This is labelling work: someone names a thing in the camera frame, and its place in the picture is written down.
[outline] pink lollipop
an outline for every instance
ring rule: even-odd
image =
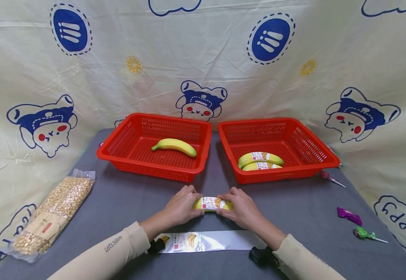
[[[330,176],[329,176],[329,173],[327,173],[326,171],[321,171],[321,172],[320,172],[320,177],[321,177],[321,179],[329,180],[329,181],[331,181],[332,183],[336,183],[337,185],[342,186],[343,188],[346,188],[346,186],[345,186],[344,184],[339,183],[337,180],[335,180],[334,178],[330,177]]]

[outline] beige arm sleeve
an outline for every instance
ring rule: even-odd
[[[274,251],[280,270],[290,280],[329,279],[345,280],[338,272],[307,250],[291,234]]]
[[[48,280],[110,279],[130,260],[150,248],[147,234],[134,222],[120,233],[105,239],[55,272]]]

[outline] black clip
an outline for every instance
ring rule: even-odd
[[[150,248],[147,250],[147,253],[149,254],[157,254],[159,251],[164,250],[166,248],[166,245],[164,243],[164,240],[161,238],[158,238],[158,240],[153,240],[150,242]]]
[[[271,265],[275,268],[279,268],[279,260],[274,256],[273,251],[268,246],[264,250],[253,247],[248,257],[258,266]]]

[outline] gray tablecloth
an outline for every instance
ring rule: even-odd
[[[111,163],[97,159],[96,150],[111,131],[106,129],[97,133],[74,166],[81,170],[95,170],[97,180],[64,232],[35,263],[7,257],[0,268],[0,280],[47,279],[92,245],[161,210],[183,186],[180,182],[124,173]],[[339,169],[329,169],[329,173],[348,188],[318,177],[241,187],[266,218],[284,232],[291,233],[348,280],[406,279],[404,249],[345,175]],[[205,171],[196,177],[194,185],[206,196],[222,194],[231,186],[238,186],[217,133],[212,136]],[[352,233],[355,224],[338,218],[337,206],[359,214],[364,228],[389,244],[357,239]],[[207,213],[169,232],[233,229],[239,227],[215,213]],[[218,251],[144,255],[130,262],[114,279],[287,278],[279,271],[256,266],[248,259],[248,251]]]

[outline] lollipop stick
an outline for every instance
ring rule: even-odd
[[[383,242],[383,243],[388,243],[388,241],[385,241],[385,240],[382,240],[382,239],[379,239],[379,238],[371,238],[371,239],[374,239],[376,241],[380,241],[380,242]]]
[[[346,188],[346,186],[344,184],[338,182],[337,180],[335,180],[333,178],[331,178],[330,180],[331,180],[331,182],[336,183],[337,185],[342,186],[343,188]]]

